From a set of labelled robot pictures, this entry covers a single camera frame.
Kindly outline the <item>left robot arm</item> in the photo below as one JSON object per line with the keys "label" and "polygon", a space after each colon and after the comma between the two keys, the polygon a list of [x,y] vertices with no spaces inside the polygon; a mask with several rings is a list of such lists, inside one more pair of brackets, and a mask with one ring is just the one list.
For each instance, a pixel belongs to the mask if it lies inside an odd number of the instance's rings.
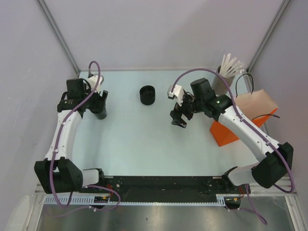
{"label": "left robot arm", "polygon": [[98,193],[106,188],[102,169],[81,170],[72,161],[77,130],[85,111],[90,110],[98,119],[107,116],[108,91],[101,91],[102,83],[103,76],[98,75],[67,80],[67,91],[57,105],[57,127],[50,149],[34,166],[45,193],[82,192],[87,185]]}

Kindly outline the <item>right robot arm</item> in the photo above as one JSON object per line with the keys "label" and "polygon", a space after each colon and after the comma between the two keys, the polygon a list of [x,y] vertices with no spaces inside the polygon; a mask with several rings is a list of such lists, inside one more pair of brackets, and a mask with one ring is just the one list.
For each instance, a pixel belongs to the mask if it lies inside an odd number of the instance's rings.
{"label": "right robot arm", "polygon": [[258,183],[268,189],[275,186],[292,168],[294,149],[291,144],[279,143],[265,134],[249,120],[227,95],[217,96],[205,78],[191,83],[193,93],[186,92],[180,85],[170,85],[168,98],[177,99],[170,112],[172,124],[185,128],[185,116],[191,120],[196,113],[204,113],[232,131],[253,153],[257,163],[228,170],[222,188],[233,193],[239,185]]}

